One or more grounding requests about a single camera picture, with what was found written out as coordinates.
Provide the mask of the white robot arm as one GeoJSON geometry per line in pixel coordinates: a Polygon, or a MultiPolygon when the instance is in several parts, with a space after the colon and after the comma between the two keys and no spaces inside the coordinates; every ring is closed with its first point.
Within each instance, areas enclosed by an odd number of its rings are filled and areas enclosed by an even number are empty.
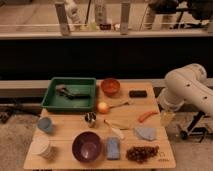
{"type": "Polygon", "coordinates": [[[213,90],[204,84],[206,79],[205,68],[197,63],[174,69],[165,75],[165,87],[157,101],[167,111],[178,111],[189,102],[213,116],[213,90]]]}

